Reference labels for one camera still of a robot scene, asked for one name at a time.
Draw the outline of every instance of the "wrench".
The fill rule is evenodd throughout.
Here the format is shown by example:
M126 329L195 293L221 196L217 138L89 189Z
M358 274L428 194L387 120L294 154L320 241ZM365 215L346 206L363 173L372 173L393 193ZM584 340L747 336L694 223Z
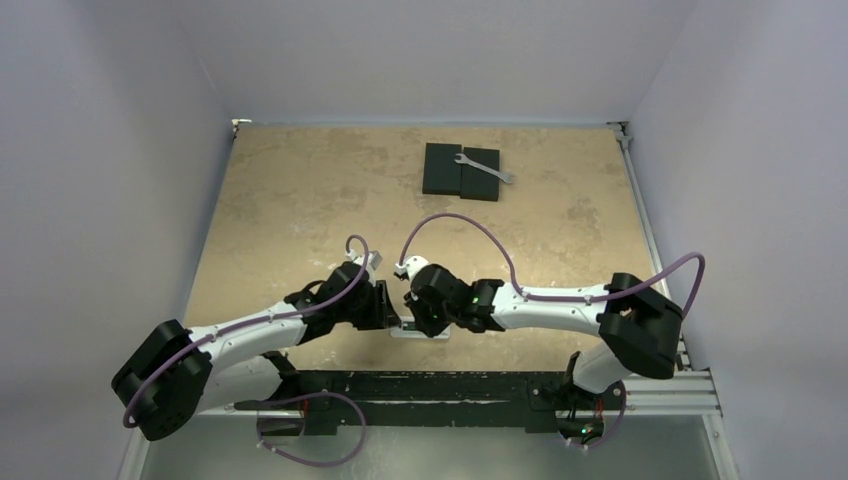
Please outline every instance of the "wrench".
M492 175L503 180L504 183L512 183L513 179L515 178L515 175L513 175L511 173L499 172L499 171L497 171L493 168L489 168L485 165L479 164L479 163L475 162L474 160L471 160L470 158L468 158L464 153L457 153L456 158L454 159L454 162L459 163L459 164L470 165L470 166L472 166L472 167L474 167L478 170L483 170L486 173L491 173Z

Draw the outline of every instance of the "beige tabletop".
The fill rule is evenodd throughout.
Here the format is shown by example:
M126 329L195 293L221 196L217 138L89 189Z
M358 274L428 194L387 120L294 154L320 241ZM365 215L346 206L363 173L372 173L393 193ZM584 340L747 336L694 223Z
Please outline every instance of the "beige tabletop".
M427 142L499 149L500 201L423 195ZM401 315L407 282L392 276L415 224L437 212L483 223L513 256L527 286L586 286L613 272L650 276L651 263L613 133L551 128L246 127L235 141L197 271L185 324L209 325L266 308L345 260L344 241L363 235L383 255L378 270ZM438 219L409 254L468 283L508 278L506 262L474 227ZM300 369L562 370L597 339L520 329L449 340L397 339L337 325L289 349Z

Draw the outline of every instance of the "gray wall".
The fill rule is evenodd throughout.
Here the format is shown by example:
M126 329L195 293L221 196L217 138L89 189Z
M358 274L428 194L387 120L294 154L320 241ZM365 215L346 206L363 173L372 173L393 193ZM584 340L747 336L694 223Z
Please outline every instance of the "gray wall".
M696 0L176 0L233 117L629 118Z
M114 478L112 375L182 312L228 119L164 0L3 2L0 477Z
M848 3L702 1L632 122L745 479L848 478ZM672 279L682 299L690 275Z

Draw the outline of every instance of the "white wall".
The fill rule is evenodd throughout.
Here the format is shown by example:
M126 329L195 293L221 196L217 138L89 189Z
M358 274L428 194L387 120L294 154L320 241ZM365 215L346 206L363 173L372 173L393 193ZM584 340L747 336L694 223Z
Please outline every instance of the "white wall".
M176 18L3 2L1 478L115 478L109 382L184 308L230 135Z
M696 0L177 0L228 113L264 122L629 118Z
M631 124L745 479L848 478L848 3L702 1ZM689 278L671 281L676 298Z

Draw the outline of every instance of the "metal wrench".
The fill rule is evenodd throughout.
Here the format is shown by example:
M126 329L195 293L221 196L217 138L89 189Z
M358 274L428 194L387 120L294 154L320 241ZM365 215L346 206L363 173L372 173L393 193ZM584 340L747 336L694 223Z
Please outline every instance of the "metal wrench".
M457 153L456 158L454 159L454 162L460 163L460 164L465 164L465 165L470 165L470 166L472 166L472 167L474 167L478 170L482 170L486 173L491 173L492 175L503 180L504 183L512 183L513 179L515 178L515 175L513 175L511 173L499 172L499 171L495 170L494 168L489 168L485 165L479 164L479 163L475 162L474 160L471 160L470 158L465 156L464 153Z

